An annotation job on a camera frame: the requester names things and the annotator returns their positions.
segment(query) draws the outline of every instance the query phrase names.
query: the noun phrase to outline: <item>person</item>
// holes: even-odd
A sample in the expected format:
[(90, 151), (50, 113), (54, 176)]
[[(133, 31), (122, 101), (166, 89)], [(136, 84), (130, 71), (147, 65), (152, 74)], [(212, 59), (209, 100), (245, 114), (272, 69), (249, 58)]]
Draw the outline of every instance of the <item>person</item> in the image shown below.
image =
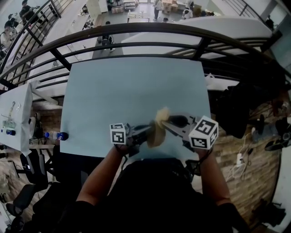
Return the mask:
[(187, 0), (186, 9), (193, 11), (193, 7), (194, 7), (194, 1), (193, 0)]
[(126, 145), (114, 145), (67, 206), (54, 233), (104, 231), (250, 232), (231, 203), (213, 152), (197, 149), (203, 194), (177, 159), (144, 159), (128, 165), (110, 188)]
[[(36, 9), (36, 8), (39, 8), (39, 7), (30, 7), (29, 5), (27, 5), (27, 0), (23, 0), (22, 9), (21, 9), (21, 12), (19, 13), (19, 16), (21, 17), (23, 21), (23, 25), (25, 25), (26, 22), (29, 21), (31, 17), (33, 17), (34, 15), (33, 9)], [(34, 24), (35, 22), (38, 22), (39, 24), (41, 24), (43, 21), (36, 15), (35, 18), (31, 21), (31, 24)]]
[(103, 46), (109, 45), (109, 44), (114, 44), (114, 39), (112, 35), (103, 35), (102, 36), (102, 41), (101, 41)]
[(1, 44), (5, 48), (9, 49), (12, 44), (12, 41), (15, 39), (15, 36), (16, 30), (11, 27), (11, 22), (9, 20), (4, 25), (4, 32), (1, 33), (0, 36)]
[(269, 15), (268, 18), (267, 18), (267, 20), (266, 20), (266, 24), (267, 24), (267, 26), (268, 26), (268, 27), (273, 31), (273, 30), (274, 30), (274, 21), (271, 20), (270, 17), (271, 17), (271, 16)]
[(192, 13), (191, 10), (186, 9), (186, 10), (183, 11), (183, 15), (182, 15), (182, 19), (183, 20), (188, 20), (188, 19), (190, 19), (192, 17), (193, 17), (193, 13)]
[(16, 21), (15, 18), (12, 17), (13, 14), (10, 14), (8, 16), (8, 20), (11, 22), (11, 27), (16, 28), (19, 24), (19, 22)]
[(161, 0), (155, 0), (155, 4), (154, 4), (154, 13), (155, 13), (155, 17), (154, 17), (154, 21), (158, 20), (158, 16), (159, 16), (159, 12), (162, 9), (162, 2)]

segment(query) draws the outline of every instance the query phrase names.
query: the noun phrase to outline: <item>water bottle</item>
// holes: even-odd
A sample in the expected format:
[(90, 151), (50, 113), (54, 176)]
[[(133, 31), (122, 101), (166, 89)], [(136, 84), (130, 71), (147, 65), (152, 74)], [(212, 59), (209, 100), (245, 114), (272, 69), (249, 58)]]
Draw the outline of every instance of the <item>water bottle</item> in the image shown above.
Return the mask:
[(49, 138), (50, 140), (65, 141), (69, 138), (69, 135), (65, 132), (49, 131), (45, 133), (45, 137)]

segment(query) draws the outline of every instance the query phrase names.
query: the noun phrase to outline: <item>table surface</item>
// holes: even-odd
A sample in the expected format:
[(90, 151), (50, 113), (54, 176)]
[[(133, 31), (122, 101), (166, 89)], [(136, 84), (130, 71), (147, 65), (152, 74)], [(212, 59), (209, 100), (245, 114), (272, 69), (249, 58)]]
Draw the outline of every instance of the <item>table surface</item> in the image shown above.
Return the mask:
[(162, 3), (172, 4), (173, 3), (173, 0), (162, 0)]
[[(147, 124), (159, 109), (210, 117), (206, 81), (200, 62), (173, 58), (111, 58), (73, 64), (63, 104), (61, 131), (69, 139), (60, 151), (105, 157), (109, 125)], [(193, 159), (180, 137), (166, 133), (164, 143), (141, 145), (135, 158)]]
[[(28, 120), (32, 105), (31, 84), (22, 85), (0, 95), (0, 112), (2, 115), (9, 116), (12, 102), (15, 102), (15, 105), (11, 118), (16, 123), (15, 129), (12, 130), (16, 131), (16, 135), (7, 135), (6, 130), (10, 128), (1, 128), (3, 132), (0, 132), (0, 142), (28, 155), (30, 153), (28, 149), (30, 138)], [(4, 116), (0, 115), (1, 124), (2, 121), (8, 120)]]
[(128, 18), (128, 23), (149, 23), (149, 18)]

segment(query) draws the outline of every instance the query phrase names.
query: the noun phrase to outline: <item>black railing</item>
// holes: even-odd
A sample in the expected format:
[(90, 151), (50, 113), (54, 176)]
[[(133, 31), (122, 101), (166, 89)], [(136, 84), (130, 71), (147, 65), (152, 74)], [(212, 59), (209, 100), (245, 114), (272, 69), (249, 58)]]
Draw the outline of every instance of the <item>black railing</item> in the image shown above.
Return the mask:
[[(92, 39), (103, 35), (114, 35), (135, 32), (173, 33), (192, 36), (193, 39), (195, 38), (197, 39), (197, 37), (201, 39), (200, 43), (196, 45), (168, 42), (130, 42), (130, 43), (110, 44), (107, 46), (94, 46), (91, 48), (85, 48), (67, 54), (61, 54), (58, 51), (58, 48), (78, 41)], [(242, 38), (241, 40), (244, 41), (245, 43), (212, 31), (178, 24), (130, 23), (130, 24), (107, 25), (67, 35), (49, 44), (40, 46), (38, 49), (33, 50), (31, 53), (27, 54), (22, 59), (18, 60), (7, 70), (3, 71), (3, 73), (0, 75), (0, 81), (5, 79), (11, 73), (14, 73), (15, 70), (17, 70), (19, 67), (22, 67), (27, 62), (31, 62), (47, 52), (51, 52), (55, 57), (47, 61), (43, 61), (35, 66), (27, 67), (26, 69), (22, 70), (20, 73), (14, 75), (11, 79), (9, 79), (8, 80), (9, 85), (6, 86), (11, 89), (18, 85), (26, 83), (30, 79), (40, 77), (41, 75), (52, 73), (54, 71), (65, 68), (67, 69), (67, 72), (42, 79), (40, 80), (40, 82), (46, 82), (49, 80), (53, 80), (55, 78), (68, 76), (70, 73), (72, 63), (69, 63), (67, 61), (67, 58), (78, 54), (110, 48), (156, 46), (157, 48), (170, 47), (172, 49), (170, 50), (170, 52), (166, 54), (129, 54), (119, 56), (97, 57), (90, 60), (111, 59), (117, 57), (169, 57), (176, 59), (189, 59), (193, 61), (200, 61), (203, 65), (205, 73), (211, 72), (218, 78), (249, 82), (259, 86), (286, 84), (284, 74), (288, 75), (289, 77), (291, 77), (291, 75), (281, 66), (279, 66), (275, 60), (266, 56), (265, 54), (251, 46), (253, 45), (254, 47), (259, 46), (266, 47), (266, 43), (268, 42), (267, 38), (251, 38), (251, 39)], [(62, 66), (48, 68), (45, 71), (34, 74), (32, 76), (28, 76), (31, 70), (34, 70), (39, 67), (45, 67), (47, 64), (52, 63), (54, 61), (59, 61), (62, 64)], [(19, 80), (19, 78), (22, 75), (25, 75), (25, 77)], [(67, 80), (43, 84), (38, 88), (57, 85), (64, 82), (67, 82)]]
[(225, 1), (239, 16), (259, 19), (263, 24), (265, 20), (244, 0), (223, 0)]
[[(68, 6), (68, 4), (66, 5), (68, 1), (70, 0), (62, 2), (61, 5), (58, 0), (48, 0), (34, 13), (34, 15), (27, 21), (27, 23), (18, 33), (18, 36), (13, 41), (1, 64), (0, 73), (3, 73), (5, 69), (15, 64), (16, 61), (21, 60), (25, 55), (31, 53), (33, 50), (39, 48), (40, 46), (43, 46), (42, 43), (44, 39), (56, 22), (56, 19), (61, 17), (61, 13)], [(14, 77), (18, 72), (25, 74), (24, 78), (26, 78), (28, 73), (23, 71), (25, 68), (27, 68), (27, 66), (31, 67), (33, 62), (34, 60), (31, 60), (29, 64), (24, 64), (22, 67), (15, 69), (12, 75), (12, 79), (14, 80)], [(10, 82), (10, 78), (11, 77), (6, 76), (4, 79), (0, 80), (0, 83), (4, 86), (9, 85), (12, 88), (13, 86), (11, 85), (12, 82)]]

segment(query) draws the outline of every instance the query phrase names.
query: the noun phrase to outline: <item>person's arm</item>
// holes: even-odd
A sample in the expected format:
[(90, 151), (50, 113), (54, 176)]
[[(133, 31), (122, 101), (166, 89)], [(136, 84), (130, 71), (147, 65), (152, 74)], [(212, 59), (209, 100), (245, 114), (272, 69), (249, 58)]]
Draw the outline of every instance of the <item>person's arm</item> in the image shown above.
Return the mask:
[(11, 45), (11, 41), (9, 40), (9, 37), (5, 33), (1, 34), (1, 43), (4, 45), (5, 48), (9, 48)]
[[(122, 146), (120, 150), (125, 151), (126, 146)], [(115, 147), (112, 147), (107, 156), (87, 178), (77, 201), (85, 201), (92, 205), (96, 205), (105, 198), (110, 191), (121, 160), (121, 153), (118, 152)]]
[[(206, 156), (206, 150), (195, 149), (199, 159)], [(231, 203), (228, 186), (218, 166), (214, 153), (211, 153), (200, 165), (203, 194), (210, 197), (217, 205)]]
[(33, 11), (33, 7), (30, 7), (30, 9), (29, 9), (29, 11), (27, 11), (26, 13), (24, 13), (23, 15), (22, 15), (22, 20), (25, 20), (25, 17), (30, 13), (30, 12), (32, 12)]

